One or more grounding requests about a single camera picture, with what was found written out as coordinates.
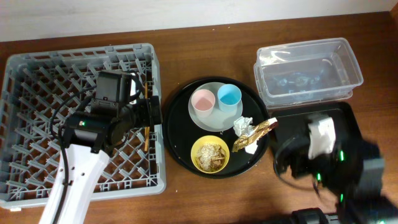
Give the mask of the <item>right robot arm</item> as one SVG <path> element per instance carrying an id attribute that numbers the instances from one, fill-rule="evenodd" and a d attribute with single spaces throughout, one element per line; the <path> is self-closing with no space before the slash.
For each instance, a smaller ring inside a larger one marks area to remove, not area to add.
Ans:
<path id="1" fill-rule="evenodd" d="M 312 190 L 330 191 L 341 223 L 397 223 L 397 205 L 381 193 L 385 161 L 378 145 L 363 139 L 354 116 L 315 113 L 283 127 L 292 177 L 310 176 Z"/>

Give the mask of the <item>yellow bowl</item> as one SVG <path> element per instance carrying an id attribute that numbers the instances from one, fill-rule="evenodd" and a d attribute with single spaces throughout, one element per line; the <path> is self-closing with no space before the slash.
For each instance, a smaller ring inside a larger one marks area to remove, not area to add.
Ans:
<path id="1" fill-rule="evenodd" d="M 225 152 L 226 152 L 226 159 L 225 159 L 225 162 L 224 162 L 223 166 L 221 167 L 221 169 L 218 170 L 218 171 L 215 171 L 215 172 L 206 172 L 206 171 L 203 171 L 203 170 L 200 169 L 200 167 L 198 166 L 198 164 L 197 164 L 197 162 L 196 162 L 196 160 L 195 160 L 197 151 L 199 150 L 199 148 L 202 147 L 202 145 L 204 145 L 204 144 L 206 144 L 206 143 L 219 144 L 219 145 L 225 150 Z M 206 173 L 206 174 L 215 174 L 215 173 L 220 172 L 221 170 L 223 170 L 223 169 L 226 167 L 227 163 L 229 162 L 229 148 L 228 148 L 227 144 L 226 144 L 221 138 L 219 138 L 219 137 L 216 137 L 216 136 L 203 136 L 203 137 L 199 138 L 199 139 L 193 144 L 192 149 L 191 149 L 191 159 L 192 159 L 193 165 L 194 165 L 199 171 L 201 171 L 201 172 L 203 172 L 203 173 Z"/>

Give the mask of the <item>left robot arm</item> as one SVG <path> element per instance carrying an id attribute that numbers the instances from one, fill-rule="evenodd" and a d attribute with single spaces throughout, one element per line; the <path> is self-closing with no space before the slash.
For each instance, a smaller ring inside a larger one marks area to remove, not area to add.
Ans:
<path id="1" fill-rule="evenodd" d="M 83 223 L 113 151 L 135 128 L 162 123 L 160 98 L 148 96 L 137 72 L 102 70 L 87 96 L 52 135 L 60 162 L 41 223 Z"/>

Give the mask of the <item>food scraps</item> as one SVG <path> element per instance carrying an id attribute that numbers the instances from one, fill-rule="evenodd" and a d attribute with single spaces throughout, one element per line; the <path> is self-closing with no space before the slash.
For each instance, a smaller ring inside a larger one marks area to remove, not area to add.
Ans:
<path id="1" fill-rule="evenodd" d="M 196 162 L 201 170 L 215 172 L 221 169 L 226 152 L 219 144 L 206 143 L 197 151 Z"/>

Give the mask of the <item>gold foil wrapper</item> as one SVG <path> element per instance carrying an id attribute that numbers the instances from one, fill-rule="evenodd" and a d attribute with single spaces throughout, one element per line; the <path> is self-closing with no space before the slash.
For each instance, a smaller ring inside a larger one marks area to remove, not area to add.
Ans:
<path id="1" fill-rule="evenodd" d="M 276 118 L 270 118 L 254 126 L 254 134 L 250 137 L 251 142 L 256 140 L 257 142 L 278 126 Z"/>

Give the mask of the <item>white napkin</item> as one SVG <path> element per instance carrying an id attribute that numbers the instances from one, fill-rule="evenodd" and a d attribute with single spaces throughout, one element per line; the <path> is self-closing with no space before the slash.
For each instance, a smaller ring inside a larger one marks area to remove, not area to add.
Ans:
<path id="1" fill-rule="evenodd" d="M 248 154 L 254 154 L 257 150 L 257 141 L 251 142 L 250 137 L 254 134 L 254 126 L 252 125 L 252 118 L 241 116 L 234 121 L 234 132 L 238 139 L 233 145 L 233 152 L 238 152 L 244 149 Z"/>

